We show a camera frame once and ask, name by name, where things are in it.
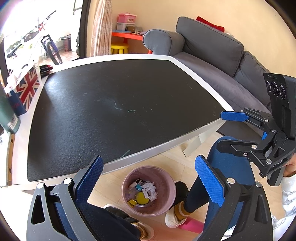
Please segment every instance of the human hand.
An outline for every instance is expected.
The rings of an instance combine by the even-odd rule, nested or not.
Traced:
[[[296,153],[294,153],[292,158],[286,163],[286,169],[283,176],[291,177],[294,174],[296,174]]]

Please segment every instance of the screw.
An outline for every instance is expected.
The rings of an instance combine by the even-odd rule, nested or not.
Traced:
[[[43,186],[44,186],[44,183],[38,183],[38,184],[37,184],[37,188],[38,188],[38,189],[43,188]]]
[[[65,180],[64,180],[64,184],[70,184],[72,182],[72,179],[71,178],[66,178]]]
[[[227,182],[229,183],[229,184],[234,184],[235,183],[235,180],[233,179],[233,178],[228,178],[227,179]]]
[[[262,184],[260,182],[256,182],[256,187],[261,188]]]

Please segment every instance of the gray sofa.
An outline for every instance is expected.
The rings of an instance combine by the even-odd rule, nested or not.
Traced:
[[[153,54],[173,56],[189,67],[235,111],[245,107],[271,111],[263,78],[269,71],[232,36],[180,17],[176,32],[152,29],[144,35],[143,43]]]

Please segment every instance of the bicycle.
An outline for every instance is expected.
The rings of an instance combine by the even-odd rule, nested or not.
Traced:
[[[41,23],[39,23],[37,26],[35,26],[34,29],[32,29],[30,32],[28,32],[24,37],[22,37],[20,39],[20,43],[14,47],[8,54],[7,54],[7,58],[16,58],[17,55],[16,55],[16,51],[24,44],[26,43],[27,41],[35,38],[37,35],[41,35],[37,41],[33,44],[34,48],[36,47],[37,45],[37,42],[39,41],[39,39],[41,39],[40,43],[42,44],[42,47],[43,49],[45,50],[46,54],[51,58],[52,62],[55,64],[55,65],[58,65],[58,64],[62,64],[63,61],[62,61],[62,58],[59,54],[59,50],[57,48],[57,46],[55,45],[54,41],[52,40],[52,38],[50,37],[50,35],[44,35],[42,36],[42,34],[40,33],[41,31],[45,31],[44,29],[44,25],[46,23],[45,20],[49,20],[51,15],[54,14],[56,12],[56,10],[54,12],[52,12],[50,15],[48,15]]]

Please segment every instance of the pink trash can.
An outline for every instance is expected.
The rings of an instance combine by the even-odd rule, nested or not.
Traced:
[[[153,182],[158,193],[157,199],[148,207],[131,207],[128,204],[128,187],[138,178]],[[172,177],[163,169],[155,166],[138,167],[131,171],[122,183],[122,197],[126,207],[134,214],[152,217],[166,212],[174,203],[176,186]]]

